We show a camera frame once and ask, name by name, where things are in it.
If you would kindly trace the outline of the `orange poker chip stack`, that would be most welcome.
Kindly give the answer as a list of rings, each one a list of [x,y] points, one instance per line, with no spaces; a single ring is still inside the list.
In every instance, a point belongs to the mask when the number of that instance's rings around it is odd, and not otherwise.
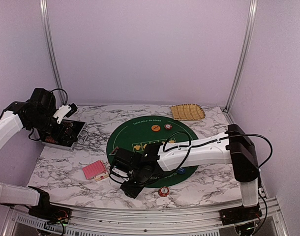
[[[169,188],[166,187],[166,186],[163,186],[161,187],[159,190],[158,190],[158,194],[160,197],[166,197],[169,195]]]

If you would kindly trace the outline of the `triangular all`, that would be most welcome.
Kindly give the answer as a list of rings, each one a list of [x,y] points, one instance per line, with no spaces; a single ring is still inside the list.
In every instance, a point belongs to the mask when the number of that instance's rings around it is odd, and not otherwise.
[[[115,156],[116,153],[118,152],[118,150],[119,150],[119,147],[114,148],[114,150],[112,150],[109,155],[110,156]]]

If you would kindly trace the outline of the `blue small blind button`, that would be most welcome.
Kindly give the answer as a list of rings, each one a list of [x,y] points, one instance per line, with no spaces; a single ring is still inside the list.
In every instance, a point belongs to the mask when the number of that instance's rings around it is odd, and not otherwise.
[[[177,173],[178,173],[179,175],[183,175],[183,174],[185,174],[185,172],[186,172],[186,169],[185,169],[185,168],[179,168],[179,169],[177,170]]]

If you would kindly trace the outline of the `orange big blind button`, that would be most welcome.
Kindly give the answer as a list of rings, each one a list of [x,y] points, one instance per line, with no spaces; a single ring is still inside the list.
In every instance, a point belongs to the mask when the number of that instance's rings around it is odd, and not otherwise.
[[[161,129],[161,127],[157,124],[154,124],[154,125],[151,126],[151,130],[153,132],[158,132],[158,131],[160,131],[160,129]]]

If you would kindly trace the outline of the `orange chip stack top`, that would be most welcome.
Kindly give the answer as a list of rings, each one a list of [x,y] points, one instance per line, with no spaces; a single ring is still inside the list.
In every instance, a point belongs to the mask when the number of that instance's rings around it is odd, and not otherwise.
[[[164,125],[164,129],[170,130],[170,129],[172,129],[172,125],[167,123]]]

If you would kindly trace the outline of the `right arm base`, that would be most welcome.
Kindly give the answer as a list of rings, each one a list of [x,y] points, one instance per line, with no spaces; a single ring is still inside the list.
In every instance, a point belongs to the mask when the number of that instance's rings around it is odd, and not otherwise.
[[[219,211],[219,214],[223,225],[237,224],[240,222],[257,219],[263,215],[259,204],[252,207],[244,207],[241,205],[222,209]]]

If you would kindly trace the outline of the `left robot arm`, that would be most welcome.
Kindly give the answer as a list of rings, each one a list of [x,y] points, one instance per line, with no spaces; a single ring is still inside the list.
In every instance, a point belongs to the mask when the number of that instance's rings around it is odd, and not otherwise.
[[[64,117],[70,117],[77,111],[72,103],[43,107],[39,102],[13,102],[3,110],[0,116],[0,150],[22,129],[39,133],[40,140],[49,138],[54,143],[63,146],[72,145],[78,140],[73,129],[62,123]],[[23,205],[29,207],[29,213],[34,216],[50,219],[62,208],[50,204],[50,196],[37,187],[20,187],[0,182],[0,205]]]

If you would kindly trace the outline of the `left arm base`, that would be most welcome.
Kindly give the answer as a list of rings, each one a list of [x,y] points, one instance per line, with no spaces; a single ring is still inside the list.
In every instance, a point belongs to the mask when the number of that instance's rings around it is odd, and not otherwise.
[[[32,206],[29,215],[48,221],[48,224],[67,223],[70,218],[71,209],[61,206]]]

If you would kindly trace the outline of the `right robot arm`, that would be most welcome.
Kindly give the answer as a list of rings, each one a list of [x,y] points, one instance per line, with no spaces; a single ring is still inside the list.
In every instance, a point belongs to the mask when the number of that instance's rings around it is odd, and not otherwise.
[[[227,131],[205,139],[148,144],[142,153],[119,148],[115,161],[119,163],[117,169],[126,174],[120,188],[133,199],[144,187],[179,168],[232,164],[242,197],[236,216],[247,220],[255,213],[260,178],[255,145],[236,124],[230,124]]]

